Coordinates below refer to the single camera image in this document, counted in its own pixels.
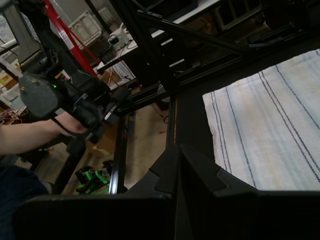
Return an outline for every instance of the metal bar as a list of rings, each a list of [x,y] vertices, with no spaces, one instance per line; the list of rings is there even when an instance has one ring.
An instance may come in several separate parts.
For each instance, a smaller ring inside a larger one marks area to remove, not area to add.
[[[173,89],[177,85],[176,78],[161,53],[161,46],[154,42],[147,28],[142,25],[134,3],[128,0],[110,0],[110,3],[129,30],[141,53],[146,56],[148,61],[146,67],[155,73],[155,78],[150,80],[154,84],[161,82],[166,90]]]
[[[177,104],[177,97],[175,95],[172,95],[170,97],[168,126],[166,130],[166,143],[165,143],[166,149],[170,145],[176,143],[176,110],[177,110],[176,104]]]
[[[64,164],[62,170],[60,171],[60,173],[54,183],[57,194],[61,194],[63,192],[63,190],[65,189],[65,186],[67,185],[69,179],[71,178],[72,174],[74,173],[74,171],[75,171],[78,163],[80,162],[81,158],[83,157],[85,151],[86,151],[86,147],[81,149],[81,151],[77,155],[69,155],[69,157],[65,161],[65,164]]]
[[[131,104],[123,106],[120,113],[127,114],[132,111],[136,111],[161,99],[170,97],[170,95],[172,94],[176,94],[180,91],[183,91],[185,88],[191,88],[194,85],[199,85],[200,83],[203,83],[205,81],[212,80],[213,78],[217,78],[227,72],[233,71],[234,69],[240,67],[243,68],[244,66],[252,64],[258,61],[259,59],[265,58],[272,54],[276,54],[277,52],[284,49],[284,45],[285,48],[288,48],[289,46],[294,46],[299,42],[308,40],[314,36],[318,36],[318,32],[318,28],[314,28],[307,32],[298,32],[294,35],[289,35],[287,37],[284,37],[283,41],[278,43],[275,47],[270,46],[262,48],[259,51],[257,51],[256,54],[252,54],[248,58],[238,56],[236,58],[230,59],[228,56],[222,55],[222,58],[226,57],[227,61],[224,61],[220,64],[216,64],[217,61],[219,62],[219,59],[215,61],[209,61],[208,64],[204,65],[204,68],[200,67],[197,69],[197,74],[193,74],[193,70],[188,71],[189,73],[187,76],[184,76],[184,74],[182,73],[181,76],[177,76],[178,85],[175,89],[169,90],[161,94],[154,93],[149,96],[139,98],[137,101],[133,101]]]
[[[4,70],[8,75],[10,75],[10,77],[12,77],[14,80],[18,81],[19,78],[14,75],[5,65],[3,65],[1,62],[0,62],[0,69]]]
[[[128,120],[129,115],[124,115],[119,120],[112,173],[110,178],[109,194],[119,194],[126,191],[124,184],[127,158]]]
[[[11,49],[18,46],[17,40],[13,39],[11,41],[8,41],[7,43],[0,46],[0,56],[9,52]]]
[[[102,16],[99,14],[98,10],[95,8],[93,3],[90,0],[84,0],[85,3],[89,6],[92,13],[96,16],[98,21],[101,23],[102,27],[107,31],[108,34],[112,34],[112,31],[110,30],[110,27],[106,24],[105,20],[102,18]]]
[[[237,46],[232,42],[228,42],[218,37],[214,37],[205,33],[198,32],[186,26],[179,25],[174,22],[162,19],[161,17],[152,15],[151,13],[146,14],[144,12],[139,12],[138,16],[142,20],[144,20],[146,24],[149,24],[152,27],[159,28],[166,32],[171,32],[176,35],[192,38],[204,44],[209,44],[215,47],[221,47],[240,55],[248,51],[244,47]]]

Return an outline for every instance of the cable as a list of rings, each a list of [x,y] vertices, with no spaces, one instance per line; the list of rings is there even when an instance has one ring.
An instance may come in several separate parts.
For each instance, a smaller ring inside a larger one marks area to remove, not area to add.
[[[162,117],[163,119],[165,118],[164,116],[162,116],[162,114],[160,114],[160,113],[156,110],[156,108],[155,108],[155,106],[154,106],[153,104],[151,104],[151,106],[153,107],[153,109],[155,110],[155,112],[156,112],[160,117]]]
[[[118,60],[119,60],[120,62],[122,62],[122,59],[121,59],[120,57],[121,57],[122,53],[124,52],[124,50],[125,50],[125,48],[123,47],[123,48],[122,48],[122,52],[120,52],[120,54],[119,54],[120,56],[118,56],[118,53],[116,54],[116,56],[118,57]],[[140,82],[137,80],[137,78],[134,77],[134,73],[131,71],[131,69],[130,69],[129,67],[127,67],[125,64],[123,64],[123,66],[125,66],[125,68],[131,73],[130,75],[131,75],[131,77],[133,78],[133,80],[135,80],[135,82],[138,84],[138,86],[140,87],[140,89],[143,90],[142,85],[141,85]]]
[[[131,77],[132,79],[134,79],[135,77],[133,76],[132,72],[128,70],[127,66],[124,64],[123,60],[120,58],[120,56],[124,52],[124,50],[125,50],[125,48],[123,47],[122,49],[120,49],[121,52],[119,51],[116,53],[116,56],[119,60],[119,67],[125,74],[128,75],[128,77]]]
[[[133,40],[130,40],[130,41],[129,41],[128,45],[126,46],[126,49],[131,50],[131,49],[134,49],[134,48],[137,47],[137,46],[129,47],[129,45],[130,45],[132,42],[133,42]]]
[[[165,124],[168,124],[168,121],[166,121],[166,120],[168,119],[168,117],[169,117],[169,115],[167,115],[167,116],[165,116],[165,117],[163,118],[163,122],[164,122]]]
[[[153,104],[151,104],[151,106],[153,107],[153,109],[155,110],[155,112],[156,112],[160,117],[163,118],[163,122],[164,122],[165,124],[168,124],[168,121],[166,121],[166,120],[168,120],[169,115],[165,116],[165,115],[163,114],[163,112],[161,111],[160,108],[159,108],[159,110],[161,111],[161,113],[159,113],[159,112],[157,111],[157,109],[155,108],[155,106],[154,106]]]
[[[11,50],[9,50],[9,51],[18,57],[18,55],[17,55],[15,52],[13,52],[13,51],[11,51]]]

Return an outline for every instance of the floor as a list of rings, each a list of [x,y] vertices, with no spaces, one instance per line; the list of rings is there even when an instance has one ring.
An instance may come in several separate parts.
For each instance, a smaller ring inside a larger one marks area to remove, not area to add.
[[[126,154],[126,173],[124,185],[130,189],[136,184],[163,153],[166,148],[167,124],[164,119],[151,106],[146,106],[136,111],[132,127],[128,132],[128,144]],[[168,111],[161,113],[163,116],[168,115]],[[63,143],[52,147],[49,150],[49,155],[41,161],[35,173],[43,182],[54,183],[62,169],[68,153],[66,145]],[[83,166],[91,166],[95,170],[103,167],[102,162],[113,159],[113,155],[104,157],[94,156],[86,151],[80,160],[75,172]],[[20,160],[16,163],[21,167],[29,167],[29,163],[23,163]],[[80,183],[73,173],[69,183],[65,187],[62,194],[75,195],[76,188]]]

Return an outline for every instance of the white towel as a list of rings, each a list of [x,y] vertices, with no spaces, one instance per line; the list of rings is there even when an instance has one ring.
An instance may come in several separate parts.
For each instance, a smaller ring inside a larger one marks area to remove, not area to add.
[[[215,161],[259,190],[320,190],[320,51],[203,95]]]

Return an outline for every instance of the blue jeans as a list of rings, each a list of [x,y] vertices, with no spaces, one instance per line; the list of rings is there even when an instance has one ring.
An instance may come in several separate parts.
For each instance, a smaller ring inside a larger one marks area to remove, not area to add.
[[[25,201],[48,194],[39,178],[28,169],[0,165],[0,239],[14,240],[12,218]]]

